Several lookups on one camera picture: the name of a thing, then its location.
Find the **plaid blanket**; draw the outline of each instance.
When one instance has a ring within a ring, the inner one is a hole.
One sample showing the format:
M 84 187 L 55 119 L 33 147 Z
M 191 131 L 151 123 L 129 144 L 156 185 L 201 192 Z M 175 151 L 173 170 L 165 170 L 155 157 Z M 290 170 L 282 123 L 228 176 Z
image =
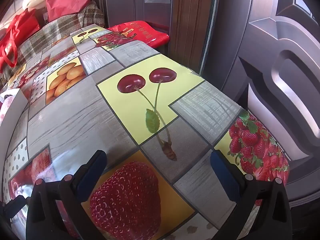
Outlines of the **plaid blanket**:
M 96 24 L 101 27 L 105 26 L 104 15 L 102 11 L 98 9 L 95 2 L 89 3 L 89 5 L 79 13 L 62 16 L 45 25 L 19 46 L 18 62 L 14 68 L 5 64 L 0 88 L 2 88 L 25 63 L 43 49 L 66 35 L 91 24 Z

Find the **bag handle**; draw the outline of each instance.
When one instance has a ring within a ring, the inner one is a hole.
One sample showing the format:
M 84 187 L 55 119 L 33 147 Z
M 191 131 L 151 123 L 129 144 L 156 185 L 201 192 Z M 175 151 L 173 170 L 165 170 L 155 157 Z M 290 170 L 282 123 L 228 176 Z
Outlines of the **bag handle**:
M 2 54 L 2 57 L 3 57 L 4 61 L 5 61 L 10 67 L 15 67 L 16 64 L 17 64 L 17 61 L 18 61 L 18 49 L 17 49 L 17 46 L 16 46 L 16 44 L 15 44 L 15 42 L 14 42 L 14 39 L 13 39 L 12 29 L 10 30 L 10 39 L 9 39 L 9 42 L 11 43 L 12 50 L 13 50 L 13 54 L 14 54 L 13 62 L 11 62 L 11 61 L 9 60 L 9 58 L 7 57 L 7 55 L 5 54 L 3 45 L 1 45 L 0 52 L 1 52 L 1 54 Z

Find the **fruit-patterned tablecloth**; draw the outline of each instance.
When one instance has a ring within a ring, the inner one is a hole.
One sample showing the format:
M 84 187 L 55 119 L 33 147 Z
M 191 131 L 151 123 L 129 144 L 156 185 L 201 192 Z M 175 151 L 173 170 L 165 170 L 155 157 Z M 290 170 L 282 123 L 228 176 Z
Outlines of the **fruit-patterned tablecloth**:
M 235 207 L 211 168 L 215 149 L 257 179 L 286 183 L 289 175 L 281 147 L 253 115 L 190 69 L 97 25 L 44 49 L 8 88 L 21 88 L 29 103 L 8 148 L 4 202 L 30 196 L 38 178 L 74 174 L 103 150 L 108 164 L 82 206 L 106 238 L 211 239 Z M 12 219 L 22 239 L 26 215 L 25 206 Z

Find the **cherry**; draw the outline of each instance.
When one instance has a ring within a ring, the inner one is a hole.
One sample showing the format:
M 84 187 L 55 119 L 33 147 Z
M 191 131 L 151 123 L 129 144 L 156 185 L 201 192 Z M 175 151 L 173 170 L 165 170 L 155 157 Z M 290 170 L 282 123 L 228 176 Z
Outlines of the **cherry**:
M 156 68 L 149 75 L 149 79 L 152 83 L 159 83 L 160 79 L 162 79 L 162 83 L 167 83 L 175 80 L 176 77 L 177 73 L 166 67 Z
M 84 35 L 86 35 L 87 33 L 80 33 L 79 35 L 78 35 L 78 37 L 81 37 L 81 36 L 84 36 Z
M 142 76 L 130 74 L 119 80 L 117 88 L 121 93 L 132 93 L 136 91 L 135 87 L 141 89 L 145 84 L 146 80 Z
M 95 31 L 97 31 L 98 29 L 93 29 L 91 31 L 88 31 L 88 33 L 94 33 Z

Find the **tiled wall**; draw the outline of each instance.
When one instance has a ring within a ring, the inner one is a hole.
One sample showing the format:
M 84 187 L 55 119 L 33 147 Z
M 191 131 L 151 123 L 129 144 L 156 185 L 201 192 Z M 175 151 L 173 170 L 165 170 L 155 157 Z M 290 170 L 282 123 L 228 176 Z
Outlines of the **tiled wall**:
M 12 5 L 7 10 L 6 14 L 4 15 L 3 19 L 0 22 L 0 29 L 7 28 L 12 21 L 13 17 L 16 14 L 20 14 L 23 12 L 22 9 L 22 2 L 23 0 L 15 0 Z

